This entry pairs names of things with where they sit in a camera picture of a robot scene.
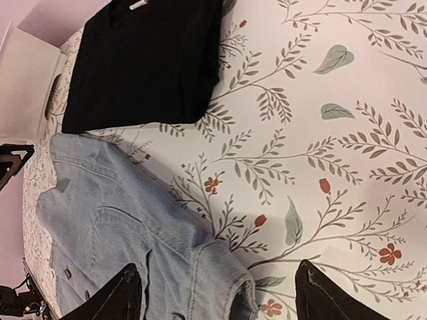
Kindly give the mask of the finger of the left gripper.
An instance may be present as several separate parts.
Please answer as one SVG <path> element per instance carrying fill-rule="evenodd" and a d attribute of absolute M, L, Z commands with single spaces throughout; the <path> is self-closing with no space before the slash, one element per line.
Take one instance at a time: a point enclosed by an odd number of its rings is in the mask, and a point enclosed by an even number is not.
<path fill-rule="evenodd" d="M 9 180 L 16 176 L 34 154 L 33 145 L 3 144 L 1 146 L 1 183 L 2 190 Z"/>

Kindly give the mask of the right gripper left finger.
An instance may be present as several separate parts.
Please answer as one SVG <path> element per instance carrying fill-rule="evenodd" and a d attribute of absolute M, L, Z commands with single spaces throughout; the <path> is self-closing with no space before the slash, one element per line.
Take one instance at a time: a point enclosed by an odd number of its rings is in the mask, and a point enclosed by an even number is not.
<path fill-rule="evenodd" d="M 128 263 L 84 304 L 63 320 L 140 319 L 142 282 L 137 267 Z"/>

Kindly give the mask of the blue denim garment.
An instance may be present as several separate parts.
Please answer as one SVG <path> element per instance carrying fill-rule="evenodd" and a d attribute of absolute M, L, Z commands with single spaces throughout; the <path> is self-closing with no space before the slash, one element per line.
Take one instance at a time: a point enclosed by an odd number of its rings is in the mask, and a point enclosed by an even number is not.
<path fill-rule="evenodd" d="M 111 143 L 56 134 L 56 186 L 36 213 L 52 238 L 59 310 L 92 297 L 128 263 L 142 319 L 255 319 L 255 282 L 240 261 Z"/>

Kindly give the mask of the black t-shirt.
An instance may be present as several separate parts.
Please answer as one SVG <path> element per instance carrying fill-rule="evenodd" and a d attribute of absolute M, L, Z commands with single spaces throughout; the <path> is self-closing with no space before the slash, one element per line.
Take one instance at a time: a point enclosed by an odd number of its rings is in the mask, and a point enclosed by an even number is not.
<path fill-rule="evenodd" d="M 221 1 L 111 1 L 83 28 L 62 132 L 191 124 L 219 81 Z"/>

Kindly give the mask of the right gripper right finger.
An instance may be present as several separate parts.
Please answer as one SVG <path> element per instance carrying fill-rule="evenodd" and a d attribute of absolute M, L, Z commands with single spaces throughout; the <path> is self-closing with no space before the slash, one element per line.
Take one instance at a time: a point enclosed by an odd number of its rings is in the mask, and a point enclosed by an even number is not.
<path fill-rule="evenodd" d="M 295 275 L 296 311 L 303 320 L 387 320 L 351 297 L 307 259 Z"/>

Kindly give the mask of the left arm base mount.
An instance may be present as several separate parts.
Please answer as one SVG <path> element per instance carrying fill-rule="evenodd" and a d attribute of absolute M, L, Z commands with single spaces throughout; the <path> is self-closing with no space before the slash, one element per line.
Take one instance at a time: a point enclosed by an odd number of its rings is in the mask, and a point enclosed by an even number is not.
<path fill-rule="evenodd" d="M 35 315 L 42 319 L 51 319 L 47 302 L 29 273 L 15 288 L 1 286 L 1 315 L 12 317 Z"/>

